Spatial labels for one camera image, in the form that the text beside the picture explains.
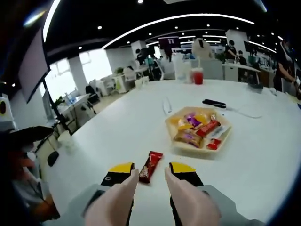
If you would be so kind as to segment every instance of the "light strip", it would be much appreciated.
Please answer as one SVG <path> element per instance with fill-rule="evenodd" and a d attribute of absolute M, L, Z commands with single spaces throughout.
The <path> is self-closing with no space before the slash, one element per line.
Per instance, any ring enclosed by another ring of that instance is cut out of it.
<path fill-rule="evenodd" d="M 208 37 L 208 38 L 220 38 L 220 39 L 226 39 L 226 36 L 219 36 L 219 35 L 203 35 L 203 37 Z"/>
<path fill-rule="evenodd" d="M 272 51 L 273 53 L 276 53 L 276 51 L 274 51 L 274 50 L 272 50 L 272 49 L 270 49 L 270 48 L 268 48 L 268 47 L 265 47 L 265 46 L 263 46 L 263 45 L 261 45 L 261 44 L 258 44 L 258 43 L 256 43 L 256 42 L 249 41 L 249 43 L 254 44 L 254 45 L 256 45 L 256 46 L 260 46 L 260 47 L 266 48 L 267 50 Z"/>
<path fill-rule="evenodd" d="M 164 18 L 164 19 L 152 21 L 152 22 L 149 22 L 147 24 L 136 27 L 136 28 L 122 34 L 121 36 L 118 36 L 117 38 L 113 39 L 112 41 L 108 42 L 107 44 L 105 44 L 102 47 L 102 49 L 107 48 L 109 45 L 113 44 L 114 42 L 118 41 L 119 39 L 122 39 L 123 37 L 127 36 L 128 34 L 136 32 L 136 31 L 138 31 L 138 30 L 140 30 L 144 27 L 147 27 L 147 26 L 150 26 L 150 25 L 153 25 L 153 24 L 157 24 L 157 23 L 160 23 L 160 22 L 164 22 L 164 21 L 167 21 L 167 20 L 173 20 L 173 19 L 179 19 L 179 18 L 185 18 L 185 17 L 191 17 L 191 16 L 219 16 L 219 17 L 225 17 L 225 18 L 240 20 L 240 21 L 243 21 L 243 22 L 246 22 L 246 23 L 249 23 L 249 24 L 254 24 L 254 22 L 252 22 L 252 21 L 245 20 L 245 19 L 242 19 L 242 18 L 239 18 L 239 17 L 236 17 L 236 16 L 228 16 L 228 15 L 215 14 L 215 13 L 195 13 L 195 14 L 185 14 L 185 15 L 179 15 L 179 16 L 171 16 L 171 17 L 167 17 L 167 18 Z"/>
<path fill-rule="evenodd" d="M 221 43 L 221 41 L 205 41 L 205 42 L 209 42 L 209 43 Z"/>
<path fill-rule="evenodd" d="M 180 42 L 180 44 L 189 44 L 189 43 L 194 43 L 194 41 L 184 41 L 184 42 Z"/>
<path fill-rule="evenodd" d="M 55 10 L 58 6 L 58 4 L 60 3 L 61 0 L 54 0 L 54 2 L 52 3 L 52 6 L 50 7 L 49 13 L 47 15 L 45 24 L 44 24 L 44 28 L 43 28 L 43 37 L 44 37 L 44 42 L 46 42 L 46 38 L 47 38 L 47 33 L 48 33 L 48 29 L 52 20 L 52 17 L 55 13 Z"/>
<path fill-rule="evenodd" d="M 155 44 L 157 44 L 157 43 L 159 43 L 159 42 L 158 42 L 158 41 L 155 41 L 155 42 L 152 42 L 152 43 L 146 44 L 146 46 L 155 45 Z"/>
<path fill-rule="evenodd" d="M 179 39 L 188 39 L 188 38 L 195 38 L 195 35 L 192 36 L 183 36 L 183 37 L 179 37 Z"/>

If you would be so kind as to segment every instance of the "robotic hand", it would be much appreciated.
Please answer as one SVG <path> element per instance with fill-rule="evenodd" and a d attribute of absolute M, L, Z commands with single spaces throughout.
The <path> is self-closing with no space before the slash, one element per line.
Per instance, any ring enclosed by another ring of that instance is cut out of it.
<path fill-rule="evenodd" d="M 264 225 L 237 213 L 231 199 L 211 185 L 204 186 L 195 170 L 186 164 L 169 163 L 165 179 L 176 226 Z M 117 165 L 100 186 L 80 194 L 70 203 L 69 211 L 49 225 L 128 226 L 138 181 L 139 172 L 133 163 Z"/>

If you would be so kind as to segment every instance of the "computer mouse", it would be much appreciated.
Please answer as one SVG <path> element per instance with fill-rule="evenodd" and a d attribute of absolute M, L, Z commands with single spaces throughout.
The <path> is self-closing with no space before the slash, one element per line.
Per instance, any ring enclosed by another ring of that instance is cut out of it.
<path fill-rule="evenodd" d="M 48 165 L 51 167 L 55 164 L 57 158 L 59 156 L 59 153 L 57 151 L 54 151 L 52 152 L 48 158 L 47 158 L 47 162 L 48 162 Z"/>

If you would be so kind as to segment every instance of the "window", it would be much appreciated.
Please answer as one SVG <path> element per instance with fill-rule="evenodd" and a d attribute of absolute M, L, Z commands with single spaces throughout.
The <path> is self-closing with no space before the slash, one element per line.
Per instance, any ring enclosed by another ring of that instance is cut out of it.
<path fill-rule="evenodd" d="M 60 96 L 65 96 L 66 93 L 69 94 L 76 89 L 67 59 L 50 65 L 50 69 L 51 71 L 45 77 L 45 81 L 53 101 L 56 101 Z M 43 84 L 40 85 L 40 92 L 42 95 L 45 93 Z"/>
<path fill-rule="evenodd" d="M 102 79 L 112 74 L 107 53 L 104 49 L 96 49 L 79 54 L 87 82 Z"/>

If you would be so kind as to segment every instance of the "purple candy wrapper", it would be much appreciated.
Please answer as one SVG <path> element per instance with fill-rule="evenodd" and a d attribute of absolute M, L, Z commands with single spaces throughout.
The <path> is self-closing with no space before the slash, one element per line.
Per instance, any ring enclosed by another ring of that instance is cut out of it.
<path fill-rule="evenodd" d="M 194 129 L 198 129 L 202 125 L 202 123 L 199 122 L 198 120 L 196 120 L 194 118 L 194 116 L 195 116 L 195 113 L 190 113 L 190 114 L 185 115 L 185 118 L 187 119 L 188 123 L 191 126 L 193 126 Z"/>

